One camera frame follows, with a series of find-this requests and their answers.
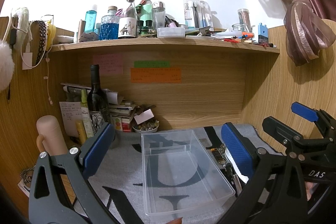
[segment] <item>pink thermos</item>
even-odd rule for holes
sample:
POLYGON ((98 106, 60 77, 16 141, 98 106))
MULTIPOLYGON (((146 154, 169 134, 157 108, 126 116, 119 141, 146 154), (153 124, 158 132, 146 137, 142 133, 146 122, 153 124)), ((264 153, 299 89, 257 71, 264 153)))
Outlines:
POLYGON ((55 116, 47 115, 36 122, 39 135, 36 145, 40 152, 47 151, 50 156, 68 153, 61 128, 55 116))

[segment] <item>green sticky note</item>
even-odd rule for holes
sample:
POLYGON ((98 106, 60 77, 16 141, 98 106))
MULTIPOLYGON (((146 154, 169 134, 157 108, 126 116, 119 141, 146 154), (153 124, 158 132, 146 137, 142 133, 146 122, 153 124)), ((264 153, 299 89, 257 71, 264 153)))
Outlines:
POLYGON ((134 68, 170 68, 170 62, 156 60, 139 60, 134 61, 134 68))

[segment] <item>transparent storage box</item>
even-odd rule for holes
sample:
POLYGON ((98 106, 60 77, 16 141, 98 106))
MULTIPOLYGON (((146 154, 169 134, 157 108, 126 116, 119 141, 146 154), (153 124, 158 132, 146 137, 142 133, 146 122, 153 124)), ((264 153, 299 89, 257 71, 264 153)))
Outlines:
POLYGON ((183 27, 165 27, 157 29, 157 37, 158 38, 168 38, 168 37, 185 37, 185 29, 183 27))
POLYGON ((152 221, 199 215, 235 194, 193 130, 142 134, 142 172, 152 221))

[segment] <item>wooden shelf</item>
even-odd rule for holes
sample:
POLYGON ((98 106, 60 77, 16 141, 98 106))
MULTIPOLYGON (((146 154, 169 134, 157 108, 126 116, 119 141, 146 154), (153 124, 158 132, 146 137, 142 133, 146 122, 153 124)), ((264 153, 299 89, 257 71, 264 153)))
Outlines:
POLYGON ((90 50, 102 51, 102 47, 113 47, 117 51, 216 51, 216 52, 239 52, 239 53, 262 53, 269 52, 279 54, 278 48, 263 47, 243 43, 231 43, 214 41, 206 38, 134 38, 115 39, 103 41, 91 41, 74 44, 54 45, 51 52, 90 50))

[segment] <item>bowl of candies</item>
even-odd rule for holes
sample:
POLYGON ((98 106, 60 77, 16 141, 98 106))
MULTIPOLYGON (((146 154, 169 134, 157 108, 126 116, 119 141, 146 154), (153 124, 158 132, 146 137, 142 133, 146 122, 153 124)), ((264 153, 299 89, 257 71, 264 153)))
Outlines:
POLYGON ((133 129, 137 133, 155 133, 159 128, 159 121, 156 119, 150 119, 141 124, 136 124, 133 129))

